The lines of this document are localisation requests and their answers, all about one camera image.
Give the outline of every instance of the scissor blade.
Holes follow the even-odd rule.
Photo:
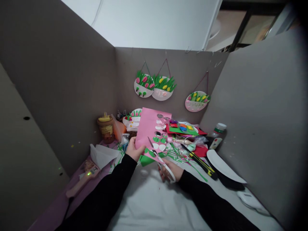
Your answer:
[[[148,137],[148,139],[149,139],[149,142],[150,142],[150,144],[151,144],[151,147],[154,148],[154,146],[153,146],[153,144],[152,144],[152,142],[151,142],[151,140],[150,140],[149,137]]]

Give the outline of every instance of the pink paper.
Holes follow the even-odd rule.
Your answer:
[[[157,125],[156,120],[158,120],[157,114],[162,114],[164,117],[169,118],[171,118],[172,116],[172,114],[167,112],[156,111],[145,107],[142,108],[142,115],[140,118],[137,137],[135,141],[135,146],[137,149],[140,148],[142,145],[145,145],[149,150],[152,150],[153,148],[149,142],[148,137],[150,138],[152,143],[155,143],[153,141],[153,137],[155,136],[154,133],[156,131],[163,133],[162,130],[157,130],[155,128],[155,126]],[[152,157],[149,153],[143,153],[143,155],[163,164],[163,162],[159,161],[157,157]]]

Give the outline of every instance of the plastic bottle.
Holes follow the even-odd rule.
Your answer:
[[[227,125],[218,123],[214,128],[214,131],[207,134],[208,140],[210,141],[209,149],[216,149],[220,142],[225,138],[224,131]]]
[[[115,140],[113,123],[113,118],[107,115],[106,112],[103,117],[97,119],[97,124],[99,125],[99,130],[102,134],[104,144],[111,144]]]

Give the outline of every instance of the glue gun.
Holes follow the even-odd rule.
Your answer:
[[[94,165],[89,171],[87,171],[84,174],[81,180],[78,181],[78,183],[73,188],[71,188],[70,190],[66,192],[66,197],[67,198],[75,197],[83,189],[83,187],[88,183],[88,181],[90,181],[91,179],[94,179],[99,174],[99,172],[100,172],[99,167]]]

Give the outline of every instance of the person's right hand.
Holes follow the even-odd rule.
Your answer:
[[[175,176],[175,180],[176,182],[178,182],[180,179],[181,179],[181,176],[184,172],[184,169],[182,169],[181,167],[179,167],[178,165],[176,165],[175,163],[169,161],[169,160],[166,160],[166,159],[163,159],[163,161],[166,163],[166,165],[170,168],[170,170],[172,171],[173,175]],[[160,167],[157,165],[158,167],[158,171],[160,173],[160,177],[162,179],[163,182],[165,182],[165,180],[167,181],[170,181],[168,177],[171,177],[171,175],[169,174],[168,170],[162,166],[162,171],[160,169]]]

